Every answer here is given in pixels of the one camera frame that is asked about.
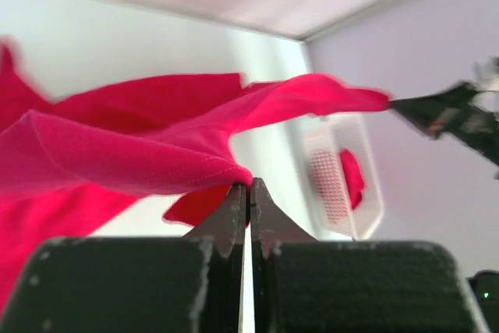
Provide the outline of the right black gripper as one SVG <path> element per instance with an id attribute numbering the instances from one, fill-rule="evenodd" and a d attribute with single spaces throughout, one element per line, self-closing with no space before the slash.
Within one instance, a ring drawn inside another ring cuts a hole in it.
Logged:
<path id="1" fill-rule="evenodd" d="M 492 92 L 490 84 L 457 83 L 440 94 L 392 100 L 389 108 L 421 133 L 449 133 L 498 166 L 498 112 L 473 102 Z"/>

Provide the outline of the white plastic perforated basket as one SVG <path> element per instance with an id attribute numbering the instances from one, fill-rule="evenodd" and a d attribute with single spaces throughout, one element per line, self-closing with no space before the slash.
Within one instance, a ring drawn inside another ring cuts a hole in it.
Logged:
<path id="1" fill-rule="evenodd" d="M 384 216 L 377 171 L 360 114 L 330 115 L 303 136 L 310 204 L 321 236 L 369 239 Z"/>

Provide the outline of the red t shirt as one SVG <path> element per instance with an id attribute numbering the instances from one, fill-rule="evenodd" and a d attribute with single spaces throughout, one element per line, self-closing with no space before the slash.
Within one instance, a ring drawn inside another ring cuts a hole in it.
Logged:
<path id="1" fill-rule="evenodd" d="M 350 204 L 352 210 L 355 210 L 363 201 L 363 192 L 366 188 L 363 171 L 355 155 L 351 151 L 342 149 L 339 157 L 342 163 L 342 170 L 349 193 Z"/>
<path id="2" fill-rule="evenodd" d="M 1 302 L 47 239 L 88 236 L 150 195 L 165 219 L 200 224 L 252 173 L 234 134 L 336 112 L 381 112 L 388 96 L 312 73 L 244 85 L 238 73 L 153 76 L 53 103 L 1 46 Z"/>

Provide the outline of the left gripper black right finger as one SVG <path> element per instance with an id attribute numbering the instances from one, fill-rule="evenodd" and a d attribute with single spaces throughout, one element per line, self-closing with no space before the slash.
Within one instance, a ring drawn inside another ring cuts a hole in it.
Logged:
<path id="1" fill-rule="evenodd" d="M 454 257 L 425 241 L 314 239 L 273 201 L 249 193 L 258 332 L 486 332 Z"/>

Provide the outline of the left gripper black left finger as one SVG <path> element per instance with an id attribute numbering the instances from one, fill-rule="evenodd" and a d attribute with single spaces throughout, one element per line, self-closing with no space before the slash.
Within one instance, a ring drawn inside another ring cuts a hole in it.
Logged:
<path id="1" fill-rule="evenodd" d="M 32 254 L 4 332 L 237 332 L 246 188 L 181 237 L 56 237 Z"/>

